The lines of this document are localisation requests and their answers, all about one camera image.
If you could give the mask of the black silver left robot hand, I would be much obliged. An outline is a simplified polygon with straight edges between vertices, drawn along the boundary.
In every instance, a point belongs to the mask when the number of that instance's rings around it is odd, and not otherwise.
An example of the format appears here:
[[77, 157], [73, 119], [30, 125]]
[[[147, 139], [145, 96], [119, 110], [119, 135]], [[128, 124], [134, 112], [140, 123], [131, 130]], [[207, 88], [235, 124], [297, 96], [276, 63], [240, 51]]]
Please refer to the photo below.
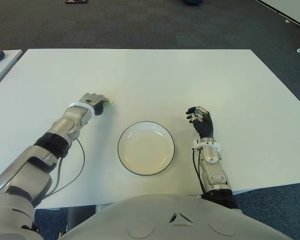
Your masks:
[[109, 103], [109, 99], [102, 94], [86, 93], [79, 102], [93, 109], [94, 115], [99, 116], [104, 112], [105, 106]]

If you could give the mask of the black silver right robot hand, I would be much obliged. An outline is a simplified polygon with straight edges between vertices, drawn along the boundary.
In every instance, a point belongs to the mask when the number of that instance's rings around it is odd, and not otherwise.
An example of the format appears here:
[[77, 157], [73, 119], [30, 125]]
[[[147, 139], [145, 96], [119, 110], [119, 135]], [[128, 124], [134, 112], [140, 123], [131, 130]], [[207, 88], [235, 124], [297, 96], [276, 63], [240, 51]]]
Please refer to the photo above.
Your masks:
[[187, 115], [186, 119], [192, 124], [201, 139], [214, 138], [213, 121], [207, 109], [194, 106], [190, 107], [185, 114]]

